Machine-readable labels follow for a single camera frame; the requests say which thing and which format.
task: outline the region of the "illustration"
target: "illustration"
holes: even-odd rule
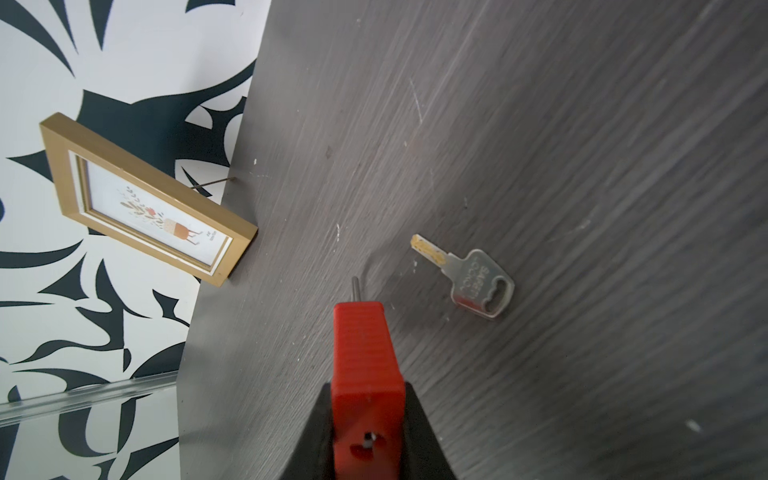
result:
[[[125,187],[125,190],[125,192],[120,192],[125,199],[125,202],[120,202],[120,205],[126,207],[136,218],[157,227],[165,233],[170,233],[176,238],[186,240],[193,245],[200,244],[200,242],[192,239],[202,232],[193,231],[176,220],[166,218],[162,212],[158,212],[152,207],[147,207],[130,187]],[[214,235],[215,232],[206,233],[206,237],[209,237],[209,240],[212,240]]]

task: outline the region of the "red clamp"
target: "red clamp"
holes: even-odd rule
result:
[[[357,300],[359,287],[355,291]],[[336,478],[396,480],[406,384],[389,338],[384,306],[360,301],[337,304],[333,335],[331,405]]]

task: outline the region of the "gold picture frame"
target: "gold picture frame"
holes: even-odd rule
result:
[[[257,227],[78,122],[40,123],[61,212],[221,286]]]

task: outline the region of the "scratch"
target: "scratch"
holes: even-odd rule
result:
[[[704,8],[701,9],[701,12],[699,12],[699,17],[696,19],[697,22],[702,22],[707,19],[708,16],[710,16],[710,13],[712,13],[716,8],[720,7],[720,3],[723,3],[723,0],[712,0],[711,2],[707,3]]]
[[[416,110],[419,112],[419,124],[421,124],[424,121],[424,117],[422,117],[422,107],[419,105],[419,97],[416,96],[416,87],[413,86],[413,80],[411,78],[409,78],[408,81],[411,82],[411,92],[413,92],[413,99],[416,100]]]
[[[464,55],[464,53],[467,51],[469,44],[472,42],[474,37],[472,36],[472,33],[474,33],[475,29],[478,27],[478,23],[480,22],[480,19],[485,15],[485,10],[488,8],[488,4],[491,3],[491,0],[485,0],[485,3],[478,11],[478,14],[475,15],[475,18],[472,20],[472,24],[469,26],[469,29],[467,31],[467,35],[465,35],[464,40],[462,40],[462,44],[459,45],[458,50],[456,51],[456,54],[453,55],[453,59],[451,60],[450,65],[448,66],[448,70],[445,71],[442,78],[440,78],[440,81],[437,84],[437,87],[435,87],[432,91],[432,93],[429,102],[426,106],[426,113],[429,113],[429,109],[432,108],[432,106],[435,104],[435,99],[437,96],[442,93],[442,88],[445,86],[445,83],[447,80],[453,76],[453,72],[456,69],[456,64],[458,60]]]
[[[547,240],[547,243],[554,242],[555,240],[562,240],[562,239],[564,239],[565,237],[567,237],[569,235],[572,235],[572,234],[574,234],[574,233],[576,233],[578,231],[581,231],[581,230],[589,227],[592,224],[592,217],[594,216],[594,212],[597,209],[598,209],[597,207],[593,208],[592,211],[589,213],[589,215],[587,215],[587,218],[583,219],[581,221],[581,223],[578,225],[578,227],[563,233],[559,237],[555,237],[555,238],[552,238],[550,240]]]
[[[688,427],[692,432],[701,433],[701,425],[699,425],[699,423],[694,419],[686,420],[685,426]]]

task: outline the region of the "metal rod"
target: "metal rod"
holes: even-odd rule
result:
[[[234,180],[234,179],[235,179],[235,177],[227,177],[227,178],[222,178],[221,180],[214,180],[214,181],[212,181],[212,182],[207,182],[207,183],[205,183],[205,184],[200,184],[200,185],[193,185],[193,186],[192,186],[192,187],[190,187],[190,188],[191,188],[192,190],[195,190],[195,189],[197,189],[197,188],[200,188],[200,187],[207,187],[208,185],[218,184],[218,183],[220,183],[220,182],[226,182],[227,180]]]
[[[352,301],[359,302],[360,300],[360,280],[356,276],[352,277]]]

